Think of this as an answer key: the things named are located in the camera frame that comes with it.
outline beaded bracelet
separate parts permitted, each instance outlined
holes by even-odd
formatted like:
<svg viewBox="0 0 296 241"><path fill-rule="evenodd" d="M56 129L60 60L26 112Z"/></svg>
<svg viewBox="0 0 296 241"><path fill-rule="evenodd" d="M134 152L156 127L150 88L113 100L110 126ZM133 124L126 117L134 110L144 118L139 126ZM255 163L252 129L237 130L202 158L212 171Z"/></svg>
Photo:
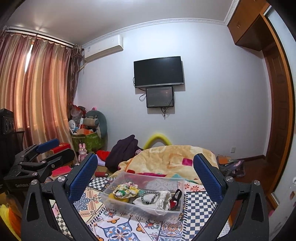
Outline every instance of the beaded bracelet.
<svg viewBox="0 0 296 241"><path fill-rule="evenodd" d="M148 202L148 201L145 201L144 200L144 196L147 195L147 194L155 194L154 197L151 199L151 202ZM152 204L154 202L154 199L160 195L160 192L156 192L156 191L145 191L143 192L143 194L141 195L141 200L143 203L145 204Z"/></svg>

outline black speaker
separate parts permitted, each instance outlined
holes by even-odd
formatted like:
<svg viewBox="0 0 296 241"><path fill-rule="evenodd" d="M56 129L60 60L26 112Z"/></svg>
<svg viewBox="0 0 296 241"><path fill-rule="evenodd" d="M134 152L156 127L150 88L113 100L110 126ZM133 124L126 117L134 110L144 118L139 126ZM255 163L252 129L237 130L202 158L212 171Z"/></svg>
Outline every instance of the black speaker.
<svg viewBox="0 0 296 241"><path fill-rule="evenodd" d="M14 132L14 114L7 109L0 109L0 135L6 135Z"/></svg>

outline wooden floor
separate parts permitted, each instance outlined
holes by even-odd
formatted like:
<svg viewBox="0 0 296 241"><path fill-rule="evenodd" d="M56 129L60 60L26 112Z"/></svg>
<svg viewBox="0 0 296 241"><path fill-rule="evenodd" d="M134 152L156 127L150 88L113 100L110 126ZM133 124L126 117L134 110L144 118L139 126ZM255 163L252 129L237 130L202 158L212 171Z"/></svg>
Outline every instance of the wooden floor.
<svg viewBox="0 0 296 241"><path fill-rule="evenodd" d="M254 180L259 180L260 184L262 185L263 191L267 194L272 181L274 180L276 171L273 169L271 165L268 165L267 161L264 159L257 159L253 161L245 161L244 162L244 169L246 175L244 177L238 178L236 177L235 180L237 182L243 183L251 183ZM231 212L231 219L232 221L235 220L236 214L240 208L242 201L236 201L234 207ZM268 213L272 210L272 206L267 200L267 210Z"/></svg>

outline blue textured pad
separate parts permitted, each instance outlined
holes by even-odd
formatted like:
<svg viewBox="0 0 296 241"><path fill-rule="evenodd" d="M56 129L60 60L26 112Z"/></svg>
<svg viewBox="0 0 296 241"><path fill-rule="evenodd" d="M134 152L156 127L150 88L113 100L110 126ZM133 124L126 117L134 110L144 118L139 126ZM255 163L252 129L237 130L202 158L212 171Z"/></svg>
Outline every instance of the blue textured pad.
<svg viewBox="0 0 296 241"><path fill-rule="evenodd" d="M221 203L223 199L221 185L199 155L194 156L193 167L212 202Z"/></svg>
<svg viewBox="0 0 296 241"><path fill-rule="evenodd" d="M91 177L95 173L97 166L98 159L96 155L93 154L70 184L69 201L71 203L80 200L86 186L91 180Z"/></svg>
<svg viewBox="0 0 296 241"><path fill-rule="evenodd" d="M47 152L55 147L59 146L59 140L58 139L53 139L53 140L50 140L48 142L45 142L43 144L40 144L37 149L36 149L36 152L41 154L41 153L44 153L44 152Z"/></svg>

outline transparent plastic container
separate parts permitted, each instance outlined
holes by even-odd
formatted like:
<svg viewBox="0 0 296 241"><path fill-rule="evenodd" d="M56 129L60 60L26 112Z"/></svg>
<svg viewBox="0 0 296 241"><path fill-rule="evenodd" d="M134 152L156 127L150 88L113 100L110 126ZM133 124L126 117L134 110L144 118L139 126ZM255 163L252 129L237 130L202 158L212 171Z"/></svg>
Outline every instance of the transparent plastic container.
<svg viewBox="0 0 296 241"><path fill-rule="evenodd" d="M138 184L140 190L145 191L160 191L168 190L175 194L177 189L182 191L182 196L179 201L179 205L174 211L166 210L160 214L157 214L155 209L148 208L145 206L138 206L132 203L126 203L109 198L109 194L114 191L114 189L119 184L124 184L127 182L133 182ZM183 178L166 178L166 177L153 177L132 174L127 172L122 172L114 181L101 193L102 201L106 208L116 210L121 213L132 214L142 218L166 221L175 223L178 221L180 213L183 209L184 200L184 179Z"/></svg>

